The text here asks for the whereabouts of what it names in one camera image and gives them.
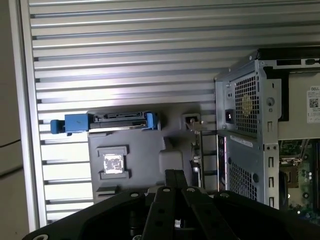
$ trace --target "corrugated metal wall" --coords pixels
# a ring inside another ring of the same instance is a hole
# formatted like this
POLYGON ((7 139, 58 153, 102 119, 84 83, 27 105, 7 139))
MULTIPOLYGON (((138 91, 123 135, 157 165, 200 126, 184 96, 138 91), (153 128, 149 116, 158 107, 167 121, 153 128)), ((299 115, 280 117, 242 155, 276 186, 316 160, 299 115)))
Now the corrugated metal wall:
POLYGON ((52 135, 50 120, 198 102, 214 128, 217 73, 258 46, 320 40, 317 0, 22 0, 21 8, 41 226, 92 204, 87 135, 52 135))

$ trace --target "white label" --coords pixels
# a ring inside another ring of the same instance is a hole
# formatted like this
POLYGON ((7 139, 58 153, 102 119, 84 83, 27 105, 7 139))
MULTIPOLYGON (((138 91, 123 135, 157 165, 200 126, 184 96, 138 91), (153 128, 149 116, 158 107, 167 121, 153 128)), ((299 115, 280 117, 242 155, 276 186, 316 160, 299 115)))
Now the white label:
POLYGON ((312 86, 306 92, 306 121, 308 124, 320 124, 320 86, 312 86))
POLYGON ((237 142, 237 143, 240 143, 240 144, 243 144, 243 145, 246 145, 250 148, 253 148, 254 147, 254 144, 252 142, 249 142, 249 141, 246 141, 242 138, 239 138, 239 137, 236 137, 236 136, 230 136, 231 140, 237 142))

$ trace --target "black cable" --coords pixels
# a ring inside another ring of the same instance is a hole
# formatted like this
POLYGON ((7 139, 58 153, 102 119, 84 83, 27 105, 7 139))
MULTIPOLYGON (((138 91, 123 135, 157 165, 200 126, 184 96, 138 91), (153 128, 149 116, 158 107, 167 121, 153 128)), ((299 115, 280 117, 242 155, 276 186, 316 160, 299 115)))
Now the black cable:
POLYGON ((12 169, 9 169, 9 170, 7 170, 7 171, 5 171, 5 172, 2 172, 2 173, 0 174, 0 180, 3 180, 3 179, 5 179, 5 178, 7 178, 7 177, 10 177, 11 175, 13 175, 13 174, 15 174, 15 173, 18 173, 18 172, 20 172, 20 171, 23 170, 23 169, 24 169, 24 166, 23 166, 23 165, 20 165, 20 166, 14 167, 14 168, 12 168, 12 169))
POLYGON ((21 139, 18 139, 18 140, 9 142, 9 143, 7 143, 7 144, 5 144, 5 145, 1 145, 1 146, 0 146, 0 149, 2 149, 2 148, 4 148, 4 147, 8 147, 8 146, 10 146, 10 145, 12 145, 12 144, 16 144, 16 143, 18 143, 18 142, 20 142, 20 141, 21 141, 21 139))

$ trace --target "computer tower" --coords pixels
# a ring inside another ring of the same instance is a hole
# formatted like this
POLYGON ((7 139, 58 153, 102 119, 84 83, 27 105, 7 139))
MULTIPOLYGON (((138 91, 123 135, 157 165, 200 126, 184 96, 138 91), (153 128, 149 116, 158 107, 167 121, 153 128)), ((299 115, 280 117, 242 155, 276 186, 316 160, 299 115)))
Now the computer tower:
POLYGON ((262 48, 215 77, 218 190, 319 223, 320 48, 262 48))

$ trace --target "power supply fan grille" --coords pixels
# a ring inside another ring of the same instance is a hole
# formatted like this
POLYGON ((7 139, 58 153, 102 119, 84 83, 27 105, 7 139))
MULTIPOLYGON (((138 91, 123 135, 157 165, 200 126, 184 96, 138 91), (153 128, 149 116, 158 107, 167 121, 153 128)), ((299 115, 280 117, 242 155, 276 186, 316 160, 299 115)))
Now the power supply fan grille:
POLYGON ((252 175, 234 162, 229 174, 230 190, 252 200, 257 200, 257 188, 252 184, 252 175))
POLYGON ((256 77, 241 80, 235 85, 235 123, 238 131, 256 134, 259 97, 256 77))

